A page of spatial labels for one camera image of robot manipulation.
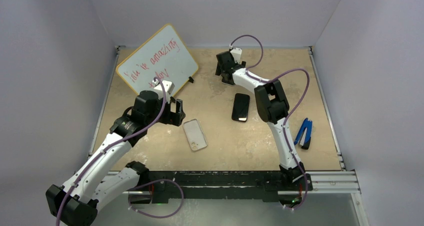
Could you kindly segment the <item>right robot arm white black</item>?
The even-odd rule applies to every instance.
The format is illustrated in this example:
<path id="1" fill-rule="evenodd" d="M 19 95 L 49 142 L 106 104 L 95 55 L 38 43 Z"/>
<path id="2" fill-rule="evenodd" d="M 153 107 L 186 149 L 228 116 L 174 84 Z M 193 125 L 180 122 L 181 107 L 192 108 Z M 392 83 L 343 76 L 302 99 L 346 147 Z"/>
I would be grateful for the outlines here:
<path id="1" fill-rule="evenodd" d="M 299 185 L 301 178 L 306 179 L 306 173 L 290 133 L 290 106 L 282 84 L 277 79 L 265 79 L 249 73 L 245 64 L 237 61 L 240 57 L 240 49 L 217 54 L 215 74 L 222 76 L 221 81 L 225 84 L 238 85 L 254 93 L 257 113 L 269 126 L 278 151 L 281 184 L 286 189 L 293 189 Z"/>

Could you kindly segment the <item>white phone case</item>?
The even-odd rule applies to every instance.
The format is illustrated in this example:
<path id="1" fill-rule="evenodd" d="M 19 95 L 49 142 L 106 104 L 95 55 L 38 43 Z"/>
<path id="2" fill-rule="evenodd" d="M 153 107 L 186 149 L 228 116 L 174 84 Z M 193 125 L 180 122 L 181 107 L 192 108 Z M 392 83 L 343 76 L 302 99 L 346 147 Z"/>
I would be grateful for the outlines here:
<path id="1" fill-rule="evenodd" d="M 192 119 L 183 123 L 188 144 L 192 151 L 199 151 L 207 147 L 208 142 L 202 130 L 200 122 Z"/>

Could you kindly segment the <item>black phone case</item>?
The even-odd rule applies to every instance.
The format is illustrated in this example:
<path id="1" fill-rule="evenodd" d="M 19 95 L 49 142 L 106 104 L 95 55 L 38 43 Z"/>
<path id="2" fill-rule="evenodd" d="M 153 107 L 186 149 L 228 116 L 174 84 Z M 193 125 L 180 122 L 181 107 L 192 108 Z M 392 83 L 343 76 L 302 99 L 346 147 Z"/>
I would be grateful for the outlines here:
<path id="1" fill-rule="evenodd" d="M 233 102 L 231 119 L 237 122 L 247 122 L 250 106 L 250 96 L 236 93 Z"/>

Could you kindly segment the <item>black phone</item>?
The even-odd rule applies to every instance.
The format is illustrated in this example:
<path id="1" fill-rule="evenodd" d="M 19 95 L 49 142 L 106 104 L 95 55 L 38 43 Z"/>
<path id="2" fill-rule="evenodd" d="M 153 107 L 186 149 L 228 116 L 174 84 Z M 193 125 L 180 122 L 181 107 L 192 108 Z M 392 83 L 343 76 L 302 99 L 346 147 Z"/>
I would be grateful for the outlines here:
<path id="1" fill-rule="evenodd" d="M 233 80 L 225 80 L 224 78 L 222 78 L 221 80 L 222 83 L 226 84 L 226 85 L 230 85 L 230 86 L 234 86 L 235 83 Z"/>

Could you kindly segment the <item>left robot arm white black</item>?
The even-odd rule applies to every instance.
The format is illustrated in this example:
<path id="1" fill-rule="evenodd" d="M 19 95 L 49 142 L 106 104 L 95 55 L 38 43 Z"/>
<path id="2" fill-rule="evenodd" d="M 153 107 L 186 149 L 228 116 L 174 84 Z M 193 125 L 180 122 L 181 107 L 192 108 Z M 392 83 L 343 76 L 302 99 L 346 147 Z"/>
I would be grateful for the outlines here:
<path id="1" fill-rule="evenodd" d="M 181 99 L 168 99 L 154 91 L 140 92 L 134 105 L 114 122 L 102 145 L 81 169 L 61 186 L 53 184 L 46 191 L 56 224 L 91 225 L 106 204 L 127 190 L 144 190 L 148 185 L 167 182 L 181 189 L 173 180 L 151 180 L 149 169 L 137 161 L 128 163 L 114 177 L 104 178 L 151 126 L 157 122 L 180 126 L 185 116 Z"/>

